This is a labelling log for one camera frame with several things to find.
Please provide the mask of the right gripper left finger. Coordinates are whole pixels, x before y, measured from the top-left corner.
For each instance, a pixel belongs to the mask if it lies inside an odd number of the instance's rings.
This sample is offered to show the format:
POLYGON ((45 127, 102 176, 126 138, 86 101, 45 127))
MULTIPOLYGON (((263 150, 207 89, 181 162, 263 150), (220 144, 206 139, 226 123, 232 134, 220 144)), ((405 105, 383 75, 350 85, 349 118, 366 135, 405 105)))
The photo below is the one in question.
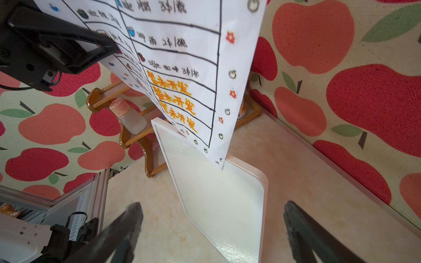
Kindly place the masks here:
POLYGON ((130 204, 91 242, 70 255, 66 263, 131 263, 143 222, 141 204, 130 204))

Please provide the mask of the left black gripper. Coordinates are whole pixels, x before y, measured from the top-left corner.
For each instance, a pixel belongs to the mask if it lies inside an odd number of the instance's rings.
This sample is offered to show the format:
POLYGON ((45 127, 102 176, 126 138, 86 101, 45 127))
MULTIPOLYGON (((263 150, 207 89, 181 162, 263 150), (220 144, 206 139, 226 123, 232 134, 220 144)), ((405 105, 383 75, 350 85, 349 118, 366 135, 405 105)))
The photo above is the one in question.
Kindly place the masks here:
POLYGON ((34 1, 1 1, 1 72, 52 92, 62 73, 79 74, 118 52, 105 35, 41 12, 34 1))

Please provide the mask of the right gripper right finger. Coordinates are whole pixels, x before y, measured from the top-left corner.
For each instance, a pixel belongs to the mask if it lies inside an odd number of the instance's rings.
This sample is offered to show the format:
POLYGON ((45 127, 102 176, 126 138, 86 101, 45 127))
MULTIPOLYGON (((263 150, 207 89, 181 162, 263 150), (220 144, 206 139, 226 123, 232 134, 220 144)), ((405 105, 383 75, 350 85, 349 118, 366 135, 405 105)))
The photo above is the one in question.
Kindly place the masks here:
POLYGON ((284 220, 289 245, 297 263, 363 263, 293 201, 285 205, 284 220))

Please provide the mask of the paper menu sheet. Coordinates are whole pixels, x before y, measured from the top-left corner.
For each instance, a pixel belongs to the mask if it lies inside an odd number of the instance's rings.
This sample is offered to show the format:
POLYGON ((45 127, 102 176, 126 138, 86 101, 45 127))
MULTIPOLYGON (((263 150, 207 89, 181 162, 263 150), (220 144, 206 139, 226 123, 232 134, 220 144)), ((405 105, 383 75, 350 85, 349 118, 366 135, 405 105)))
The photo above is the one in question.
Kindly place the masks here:
POLYGON ((37 1, 49 15, 110 37, 102 60, 147 95, 223 168, 243 101, 265 1, 37 1))

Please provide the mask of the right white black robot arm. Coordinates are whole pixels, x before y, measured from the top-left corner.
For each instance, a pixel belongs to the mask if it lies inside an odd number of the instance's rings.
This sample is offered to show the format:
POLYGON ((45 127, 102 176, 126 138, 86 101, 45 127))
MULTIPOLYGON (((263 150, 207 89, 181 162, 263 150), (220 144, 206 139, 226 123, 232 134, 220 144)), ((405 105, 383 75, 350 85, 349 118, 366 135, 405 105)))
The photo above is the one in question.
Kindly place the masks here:
MULTIPOLYGON (((296 262, 363 261, 292 201, 285 205, 284 220, 296 262)), ((36 225, 1 214, 1 262, 131 263, 142 222, 141 204, 132 203, 92 240, 74 242, 67 227, 36 225)))

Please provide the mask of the left white menu rack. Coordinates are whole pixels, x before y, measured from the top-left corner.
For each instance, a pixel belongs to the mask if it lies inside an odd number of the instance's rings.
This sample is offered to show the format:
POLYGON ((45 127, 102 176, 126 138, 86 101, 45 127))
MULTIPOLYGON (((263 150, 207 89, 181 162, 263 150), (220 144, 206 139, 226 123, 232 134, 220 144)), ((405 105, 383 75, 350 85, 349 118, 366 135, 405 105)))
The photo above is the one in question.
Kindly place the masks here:
POLYGON ((151 125, 187 217, 228 262, 261 262, 266 175, 232 155, 219 169, 168 122, 151 125))

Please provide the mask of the orange wooden shelf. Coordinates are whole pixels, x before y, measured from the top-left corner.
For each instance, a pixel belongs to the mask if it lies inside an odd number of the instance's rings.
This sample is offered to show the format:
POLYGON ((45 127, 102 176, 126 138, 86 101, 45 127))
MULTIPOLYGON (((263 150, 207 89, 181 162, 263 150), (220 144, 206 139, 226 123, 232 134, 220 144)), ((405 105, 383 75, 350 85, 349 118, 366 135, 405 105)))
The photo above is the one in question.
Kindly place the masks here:
MULTIPOLYGON (((132 92, 133 89, 122 81, 115 82, 103 89, 94 88, 88 93, 86 105, 92 112, 99 112, 108 108, 112 99, 128 91, 132 92)), ((237 121, 236 128, 245 125, 263 113, 261 106, 248 94, 244 95, 243 102, 246 114, 237 121)), ((146 128, 138 134, 131 134, 124 125, 121 125, 120 145, 124 149, 129 149, 132 145, 140 146, 145 157, 145 174, 148 178, 152 178, 165 170, 167 165, 159 143, 153 134, 151 120, 156 118, 165 120, 165 117, 155 105, 148 107, 140 114, 147 120, 146 128)))

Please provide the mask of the pink capped clear bottle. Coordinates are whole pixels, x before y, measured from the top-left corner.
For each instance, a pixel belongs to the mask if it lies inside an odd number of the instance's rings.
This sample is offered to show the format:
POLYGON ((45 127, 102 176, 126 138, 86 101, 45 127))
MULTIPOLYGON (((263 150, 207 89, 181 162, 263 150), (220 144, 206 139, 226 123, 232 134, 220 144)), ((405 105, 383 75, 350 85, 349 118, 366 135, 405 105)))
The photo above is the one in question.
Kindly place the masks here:
POLYGON ((135 108, 131 107, 125 99, 115 99, 111 102, 109 109, 131 134, 139 134, 147 126, 146 119, 135 108))

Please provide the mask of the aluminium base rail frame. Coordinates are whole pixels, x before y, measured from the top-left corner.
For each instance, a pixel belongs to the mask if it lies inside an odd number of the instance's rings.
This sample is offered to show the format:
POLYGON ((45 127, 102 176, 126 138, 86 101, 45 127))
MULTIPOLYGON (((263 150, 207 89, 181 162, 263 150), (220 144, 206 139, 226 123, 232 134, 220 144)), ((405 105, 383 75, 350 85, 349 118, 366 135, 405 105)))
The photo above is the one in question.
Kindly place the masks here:
POLYGON ((70 240, 75 241, 82 225, 94 218, 99 220, 97 233, 102 231, 108 180, 112 175, 113 170, 107 168, 56 200, 2 186, 1 203, 11 204, 21 211, 19 218, 23 221, 50 226, 64 226, 71 213, 85 212, 87 217, 71 216, 70 240))

